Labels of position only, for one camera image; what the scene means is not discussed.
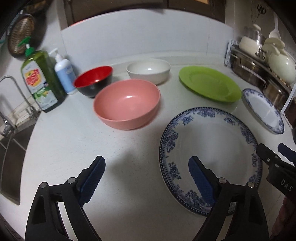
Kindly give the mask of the right hand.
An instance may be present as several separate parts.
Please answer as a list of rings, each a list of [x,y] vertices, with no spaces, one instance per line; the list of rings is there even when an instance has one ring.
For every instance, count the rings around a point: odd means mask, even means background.
[[[285,196],[273,228],[271,229],[270,240],[278,238],[285,227],[288,227],[292,222],[291,219],[295,219],[295,204]]]

